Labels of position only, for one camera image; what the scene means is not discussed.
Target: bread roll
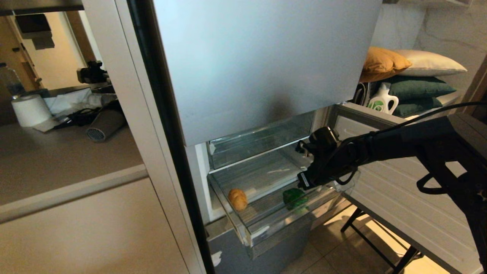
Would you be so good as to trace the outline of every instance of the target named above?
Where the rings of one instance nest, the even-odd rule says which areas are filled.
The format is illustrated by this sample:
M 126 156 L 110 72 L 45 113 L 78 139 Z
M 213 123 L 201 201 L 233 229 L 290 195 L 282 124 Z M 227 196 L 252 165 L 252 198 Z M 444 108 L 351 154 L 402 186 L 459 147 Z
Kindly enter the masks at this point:
M 245 193 L 238 188 L 231 189 L 228 193 L 228 200 L 236 211 L 242 211 L 247 207 L 248 201 Z

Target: white pillow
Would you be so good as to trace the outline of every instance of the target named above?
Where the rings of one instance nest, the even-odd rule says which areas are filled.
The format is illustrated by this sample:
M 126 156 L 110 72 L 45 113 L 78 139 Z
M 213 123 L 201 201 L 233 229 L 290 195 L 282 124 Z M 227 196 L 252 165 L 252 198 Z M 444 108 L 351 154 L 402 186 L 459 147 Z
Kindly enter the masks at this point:
M 456 61 L 433 52 L 406 49 L 394 51 L 412 63 L 412 66 L 399 73 L 401 76 L 444 76 L 467 71 Z

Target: cabinet door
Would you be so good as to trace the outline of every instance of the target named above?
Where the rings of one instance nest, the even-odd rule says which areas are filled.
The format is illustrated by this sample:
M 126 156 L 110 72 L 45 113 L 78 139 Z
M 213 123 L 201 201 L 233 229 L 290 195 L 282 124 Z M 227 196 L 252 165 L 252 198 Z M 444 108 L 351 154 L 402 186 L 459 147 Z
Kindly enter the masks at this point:
M 381 2 L 155 1 L 186 146 L 351 99 Z
M 2 273 L 187 273 L 149 178 L 0 225 Z
M 347 103 L 335 107 L 329 124 L 340 139 L 388 128 L 406 120 Z M 457 162 L 447 163 L 460 176 Z M 396 232 L 447 270 L 482 272 L 467 219 L 448 195 L 420 192 L 416 182 L 428 173 L 416 157 L 378 161 L 359 167 L 355 186 L 346 195 L 396 228 Z M 427 187 L 439 187 L 432 179 Z

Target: bottle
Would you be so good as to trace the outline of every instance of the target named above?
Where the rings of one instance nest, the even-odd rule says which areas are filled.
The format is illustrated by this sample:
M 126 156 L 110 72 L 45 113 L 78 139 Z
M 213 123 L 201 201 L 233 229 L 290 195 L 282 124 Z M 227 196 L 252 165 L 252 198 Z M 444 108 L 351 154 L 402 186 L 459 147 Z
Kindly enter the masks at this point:
M 369 105 L 367 107 L 387 114 L 392 114 L 399 104 L 399 98 L 389 95 L 390 87 L 391 83 L 383 82 L 379 90 L 377 91 L 377 94 L 370 99 Z M 393 101 L 394 104 L 391 108 L 389 108 L 389 103 L 391 101 Z
M 17 73 L 14 69 L 7 67 L 6 63 L 0 63 L 0 82 L 10 92 L 13 99 L 26 93 Z

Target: green label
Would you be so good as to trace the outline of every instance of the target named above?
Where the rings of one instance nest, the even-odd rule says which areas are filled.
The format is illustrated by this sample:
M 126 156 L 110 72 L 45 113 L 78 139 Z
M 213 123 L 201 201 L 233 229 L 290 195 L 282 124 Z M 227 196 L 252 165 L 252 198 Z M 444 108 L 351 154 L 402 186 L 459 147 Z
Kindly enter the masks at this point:
M 384 109 L 384 103 L 382 101 L 377 100 L 374 102 L 370 102 L 367 107 L 371 109 L 375 109 L 377 111 L 382 111 Z

